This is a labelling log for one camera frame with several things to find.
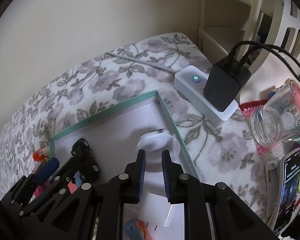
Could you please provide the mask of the small orange blue toy knife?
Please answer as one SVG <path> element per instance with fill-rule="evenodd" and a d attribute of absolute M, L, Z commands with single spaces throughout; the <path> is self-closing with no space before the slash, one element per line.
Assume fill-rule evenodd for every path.
<path fill-rule="evenodd" d="M 131 219 L 123 226 L 123 232 L 130 240 L 152 240 L 146 224 L 139 219 Z"/>

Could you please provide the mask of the black toy car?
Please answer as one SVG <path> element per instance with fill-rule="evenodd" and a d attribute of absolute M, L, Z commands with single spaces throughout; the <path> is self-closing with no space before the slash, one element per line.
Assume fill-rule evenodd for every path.
<path fill-rule="evenodd" d="M 97 182 L 101 170 L 89 143 L 84 138 L 77 140 L 72 146 L 71 154 L 79 162 L 78 171 L 81 181 L 92 184 Z"/>

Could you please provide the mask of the red glue bottle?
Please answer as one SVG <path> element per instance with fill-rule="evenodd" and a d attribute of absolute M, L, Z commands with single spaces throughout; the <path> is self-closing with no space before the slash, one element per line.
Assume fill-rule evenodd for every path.
<path fill-rule="evenodd" d="M 32 155 L 33 160 L 36 162 L 41 162 L 45 158 L 48 158 L 50 156 L 50 147 L 47 146 L 45 148 L 40 148 L 34 154 Z"/>

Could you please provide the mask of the white watch band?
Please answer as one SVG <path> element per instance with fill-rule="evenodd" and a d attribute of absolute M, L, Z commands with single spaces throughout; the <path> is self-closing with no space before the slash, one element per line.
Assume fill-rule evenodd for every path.
<path fill-rule="evenodd" d="M 153 152 L 172 146 L 176 138 L 164 128 L 143 133 L 137 142 L 136 149 L 145 152 Z"/>

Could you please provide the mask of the pink yellow small toy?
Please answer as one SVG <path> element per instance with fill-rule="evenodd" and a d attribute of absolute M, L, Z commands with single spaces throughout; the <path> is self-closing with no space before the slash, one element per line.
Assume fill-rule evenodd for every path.
<path fill-rule="evenodd" d="M 30 202 L 32 202 L 32 201 L 35 200 L 38 196 L 40 196 L 47 188 L 48 188 L 47 185 L 39 185 L 39 186 L 35 189 L 35 191 L 34 191 L 32 197 L 31 197 L 31 199 L 30 199 Z"/>

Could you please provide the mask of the large coral blue toy knife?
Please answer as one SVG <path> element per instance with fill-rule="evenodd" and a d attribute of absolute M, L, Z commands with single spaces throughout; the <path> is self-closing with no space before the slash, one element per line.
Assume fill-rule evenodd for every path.
<path fill-rule="evenodd" d="M 68 183 L 68 188 L 71 194 L 73 194 L 78 188 L 83 184 L 83 180 L 81 179 L 81 174 L 79 171 L 76 172 L 74 177 L 71 178 Z"/>

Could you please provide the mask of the teal rimmed white tray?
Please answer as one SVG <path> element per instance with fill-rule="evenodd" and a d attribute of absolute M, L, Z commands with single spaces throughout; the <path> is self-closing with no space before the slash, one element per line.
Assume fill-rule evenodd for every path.
<path fill-rule="evenodd" d="M 165 193 L 161 166 L 163 150 L 169 150 L 172 161 L 180 164 L 185 173 L 196 177 L 197 172 L 166 104 L 155 90 L 110 107 L 55 135 L 50 141 L 50 155 L 64 165 L 72 157 L 73 144 L 84 138 L 101 170 L 99 180 L 93 185 L 105 184 L 123 173 L 128 164 L 136 161 L 139 137 L 145 132 L 161 128 L 167 129 L 176 141 L 172 146 L 146 152 L 142 197 L 147 190 Z M 131 216 L 139 205 L 140 202 L 126 204 L 123 218 Z"/>

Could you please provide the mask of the floral grey white blanket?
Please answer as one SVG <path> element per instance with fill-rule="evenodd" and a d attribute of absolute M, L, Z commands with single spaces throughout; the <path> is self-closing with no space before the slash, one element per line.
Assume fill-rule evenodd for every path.
<path fill-rule="evenodd" d="M 0 131 L 0 197 L 34 167 L 33 152 L 59 132 L 119 102 L 157 90 L 172 116 L 200 180 L 223 181 L 262 219 L 266 183 L 245 114 L 236 110 L 220 128 L 173 86 L 173 75 L 193 65 L 209 73 L 211 63 L 182 33 L 153 36 L 80 63 L 54 78 L 21 106 Z"/>

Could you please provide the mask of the smartphone in stand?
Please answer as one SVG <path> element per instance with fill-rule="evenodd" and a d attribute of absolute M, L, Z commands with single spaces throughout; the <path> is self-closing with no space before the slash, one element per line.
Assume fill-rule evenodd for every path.
<path fill-rule="evenodd" d="M 299 198 L 300 148 L 266 163 L 268 227 L 279 235 L 296 212 Z"/>

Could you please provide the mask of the clear glass jar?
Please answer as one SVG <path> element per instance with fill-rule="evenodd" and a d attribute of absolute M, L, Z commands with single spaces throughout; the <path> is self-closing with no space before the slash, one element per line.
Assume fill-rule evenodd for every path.
<path fill-rule="evenodd" d="M 299 141 L 300 86 L 290 80 L 265 105 L 254 110 L 250 123 L 254 139 L 263 147 Z"/>

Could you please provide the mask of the white power strip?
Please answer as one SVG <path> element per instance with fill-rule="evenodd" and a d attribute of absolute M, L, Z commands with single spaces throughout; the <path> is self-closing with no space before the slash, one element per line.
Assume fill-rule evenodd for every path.
<path fill-rule="evenodd" d="M 238 103 L 232 103 L 220 112 L 203 95 L 208 75 L 193 65 L 189 65 L 174 75 L 174 87 L 191 102 L 209 120 L 213 126 L 220 128 L 238 109 Z"/>

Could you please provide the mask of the black plugged power adapter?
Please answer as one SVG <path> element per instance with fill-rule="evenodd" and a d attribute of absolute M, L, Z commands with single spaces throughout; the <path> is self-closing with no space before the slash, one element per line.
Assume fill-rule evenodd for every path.
<path fill-rule="evenodd" d="M 245 66 L 240 67 L 236 59 L 228 57 L 216 62 L 210 71 L 203 96 L 220 112 L 232 103 L 251 77 Z"/>

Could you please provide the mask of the cream shelf unit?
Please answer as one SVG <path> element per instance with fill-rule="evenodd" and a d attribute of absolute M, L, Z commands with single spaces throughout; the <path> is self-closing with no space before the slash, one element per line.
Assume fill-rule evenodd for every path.
<path fill-rule="evenodd" d="M 300 6 L 293 0 L 201 0 L 200 49 L 211 63 L 237 42 L 263 37 L 300 62 Z"/>

